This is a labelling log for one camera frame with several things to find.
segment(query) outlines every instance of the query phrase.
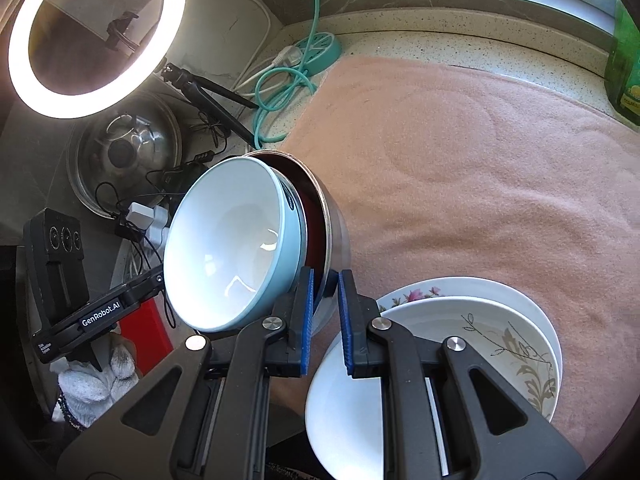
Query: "pink towel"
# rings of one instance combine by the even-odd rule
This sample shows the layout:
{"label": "pink towel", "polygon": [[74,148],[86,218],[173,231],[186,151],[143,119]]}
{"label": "pink towel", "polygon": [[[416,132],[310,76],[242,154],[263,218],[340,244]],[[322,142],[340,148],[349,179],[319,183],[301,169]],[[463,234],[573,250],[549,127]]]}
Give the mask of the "pink towel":
{"label": "pink towel", "polygon": [[564,355],[553,424],[602,452],[640,394],[638,134],[527,82],[354,56],[283,149],[336,199],[361,293],[480,276],[539,304]]}

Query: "white glove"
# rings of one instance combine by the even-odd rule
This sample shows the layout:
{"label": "white glove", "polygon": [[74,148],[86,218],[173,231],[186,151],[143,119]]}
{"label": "white glove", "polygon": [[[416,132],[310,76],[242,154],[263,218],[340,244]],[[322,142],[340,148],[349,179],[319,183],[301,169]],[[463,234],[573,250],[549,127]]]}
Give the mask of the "white glove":
{"label": "white glove", "polygon": [[51,417],[54,422],[66,420],[78,430],[88,428],[138,383],[136,365],[123,338],[109,333],[92,342],[92,348],[101,372],[66,358],[50,365],[62,391]]}

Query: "dish soap bottle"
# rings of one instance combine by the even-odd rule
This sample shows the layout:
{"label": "dish soap bottle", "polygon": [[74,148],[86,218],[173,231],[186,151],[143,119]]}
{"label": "dish soap bottle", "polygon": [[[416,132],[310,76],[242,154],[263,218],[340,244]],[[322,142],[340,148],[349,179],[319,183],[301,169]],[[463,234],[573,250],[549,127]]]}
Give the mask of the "dish soap bottle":
{"label": "dish soap bottle", "polygon": [[613,36],[604,75],[607,96],[618,113],[640,125],[640,31],[620,0]]}

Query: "white plate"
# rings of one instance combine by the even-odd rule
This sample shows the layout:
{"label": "white plate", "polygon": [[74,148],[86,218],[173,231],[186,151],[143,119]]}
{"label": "white plate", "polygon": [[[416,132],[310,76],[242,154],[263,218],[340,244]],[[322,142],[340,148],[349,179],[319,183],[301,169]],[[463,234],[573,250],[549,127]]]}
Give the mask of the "white plate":
{"label": "white plate", "polygon": [[558,360],[558,388],[562,384],[562,351],[558,334],[549,318],[531,299],[508,285],[484,278],[470,278],[465,276],[449,276],[447,278],[433,278],[423,282],[398,288],[378,300],[380,311],[384,312],[398,304],[423,298],[440,298],[443,296],[471,296],[484,300],[497,301],[518,311],[529,318],[546,336]]}
{"label": "white plate", "polygon": [[[423,338],[442,341],[451,335],[462,336],[529,398],[532,395],[525,381],[534,381],[543,392],[536,399],[542,402],[543,415],[553,415],[558,398],[554,386],[557,361],[543,333],[519,312],[495,301],[454,296],[411,302],[382,316]],[[520,344],[532,358],[524,355]],[[380,380],[351,379],[340,345],[328,351],[316,372],[306,400],[305,421],[318,460],[334,478],[382,479]]]}

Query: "pink flower pattern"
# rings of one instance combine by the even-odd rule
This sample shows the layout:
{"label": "pink flower pattern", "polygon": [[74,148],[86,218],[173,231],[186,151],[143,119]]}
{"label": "pink flower pattern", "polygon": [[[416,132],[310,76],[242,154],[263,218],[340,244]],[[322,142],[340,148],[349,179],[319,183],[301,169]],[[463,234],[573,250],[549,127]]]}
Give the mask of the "pink flower pattern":
{"label": "pink flower pattern", "polygon": [[392,308],[405,303],[411,303],[412,301],[426,300],[427,298],[434,298],[435,296],[439,296],[439,295],[440,295],[440,289],[437,286],[432,286],[427,293],[424,293],[419,288],[416,288],[415,290],[410,290],[409,294],[403,294],[404,300],[402,300],[402,298],[393,298],[391,300],[393,303]]}

